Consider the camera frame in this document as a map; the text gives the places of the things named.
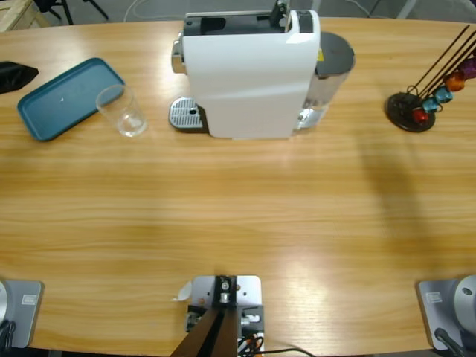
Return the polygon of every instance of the white coffee machine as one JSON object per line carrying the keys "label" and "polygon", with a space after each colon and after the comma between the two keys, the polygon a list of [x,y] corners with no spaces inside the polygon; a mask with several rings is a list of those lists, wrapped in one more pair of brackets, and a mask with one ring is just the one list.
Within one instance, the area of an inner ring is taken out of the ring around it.
{"label": "white coffee machine", "polygon": [[287,138],[315,73],[321,38],[312,10],[189,13],[172,66],[190,81],[170,122],[216,138]]}

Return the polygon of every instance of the plastic tray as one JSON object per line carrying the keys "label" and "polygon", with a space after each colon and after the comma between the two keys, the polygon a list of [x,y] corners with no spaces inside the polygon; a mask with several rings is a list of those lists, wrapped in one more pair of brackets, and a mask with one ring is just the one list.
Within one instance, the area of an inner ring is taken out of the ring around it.
{"label": "plastic tray", "polygon": [[96,97],[124,84],[101,58],[91,58],[25,95],[18,111],[31,136],[48,141],[97,112]]}

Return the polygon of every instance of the drinking glass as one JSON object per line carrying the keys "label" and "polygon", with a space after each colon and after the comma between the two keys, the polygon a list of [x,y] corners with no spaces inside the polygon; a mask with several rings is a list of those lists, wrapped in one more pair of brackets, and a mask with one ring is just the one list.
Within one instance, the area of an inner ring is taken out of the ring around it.
{"label": "drinking glass", "polygon": [[117,84],[104,89],[96,98],[96,107],[124,136],[140,135],[147,121],[128,86]]}

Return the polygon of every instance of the wooden table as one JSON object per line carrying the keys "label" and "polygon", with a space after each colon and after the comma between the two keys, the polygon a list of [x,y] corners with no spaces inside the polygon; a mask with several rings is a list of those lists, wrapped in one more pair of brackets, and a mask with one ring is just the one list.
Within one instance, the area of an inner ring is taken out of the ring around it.
{"label": "wooden table", "polygon": [[[33,345],[166,355],[185,335],[187,304],[171,301],[185,282],[257,274],[268,348],[429,348],[415,284],[476,272],[476,82],[423,134],[382,107],[462,26],[324,19],[356,67],[316,129],[278,141],[170,127],[189,94],[170,67],[181,22],[2,34],[4,60],[40,70],[0,96],[0,274],[45,284]],[[136,91],[149,129],[123,138],[93,115],[36,142],[19,99],[90,57]]]}

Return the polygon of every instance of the chair leg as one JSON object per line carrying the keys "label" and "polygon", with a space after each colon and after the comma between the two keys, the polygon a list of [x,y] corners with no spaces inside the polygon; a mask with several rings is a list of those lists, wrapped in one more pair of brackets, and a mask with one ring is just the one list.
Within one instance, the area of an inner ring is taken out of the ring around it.
{"label": "chair leg", "polygon": [[83,0],[84,2],[90,2],[92,6],[96,7],[96,10],[101,13],[101,15],[104,16],[106,20],[109,20],[109,16],[107,16],[107,13],[104,12],[104,10],[94,1],[94,0]]}
{"label": "chair leg", "polygon": [[50,9],[50,10],[48,10],[48,12],[49,12],[51,15],[53,15],[54,17],[56,17],[57,19],[59,19],[60,21],[62,21],[61,16],[60,16],[55,10]]}
{"label": "chair leg", "polygon": [[61,5],[65,9],[65,15],[66,15],[66,18],[68,19],[68,23],[70,25],[74,25],[73,19],[71,18],[71,13],[69,12],[68,3],[66,2],[66,0],[61,0]]}

